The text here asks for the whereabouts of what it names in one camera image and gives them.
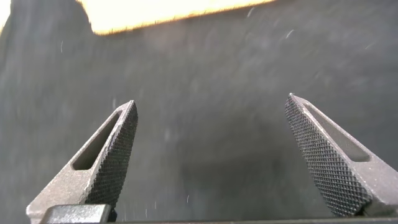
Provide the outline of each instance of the yellow light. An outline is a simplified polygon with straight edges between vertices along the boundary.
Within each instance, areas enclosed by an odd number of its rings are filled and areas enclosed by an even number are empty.
[[[93,32],[107,35],[273,0],[77,0]]]
[[[11,0],[0,0],[0,34],[10,15]]]

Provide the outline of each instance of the textured metal surface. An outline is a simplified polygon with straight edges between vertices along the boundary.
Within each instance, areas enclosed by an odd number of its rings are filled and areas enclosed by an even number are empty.
[[[101,223],[107,222],[110,205],[56,205],[49,208],[42,223]]]
[[[285,115],[315,185],[338,216],[397,215],[398,173],[307,100]]]
[[[85,203],[106,203],[113,208],[116,206],[126,178],[137,126],[137,108],[132,106],[126,112],[122,125],[118,126],[112,136]]]
[[[32,223],[55,205],[97,203],[115,208],[137,126],[130,101],[117,108],[26,208]]]
[[[335,215],[355,215],[371,201],[371,194],[358,181],[344,159],[317,129],[293,95],[285,114],[305,158],[315,185]]]

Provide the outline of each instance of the metal jaw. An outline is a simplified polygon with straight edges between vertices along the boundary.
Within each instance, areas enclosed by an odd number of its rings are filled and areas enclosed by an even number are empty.
[[[123,187],[137,128],[130,101],[117,108],[26,208],[40,223],[55,205],[108,204],[113,210]]]
[[[397,216],[398,173],[310,102],[289,95],[285,114],[315,185],[338,216]]]

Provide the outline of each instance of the dark gray backdrop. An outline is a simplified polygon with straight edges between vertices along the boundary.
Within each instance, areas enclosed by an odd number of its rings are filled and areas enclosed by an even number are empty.
[[[397,1],[278,0],[106,37],[72,0],[13,3],[0,37],[4,223],[26,223],[26,205],[130,99],[120,220],[329,217],[284,118],[290,92],[398,169]]]

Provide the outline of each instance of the gray fabric background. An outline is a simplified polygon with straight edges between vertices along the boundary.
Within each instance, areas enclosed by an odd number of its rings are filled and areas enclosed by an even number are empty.
[[[75,1],[13,1],[2,221],[27,223],[27,204],[130,99],[139,126],[119,220],[330,217],[284,118],[290,92],[398,169],[398,2],[250,9],[100,37]]]

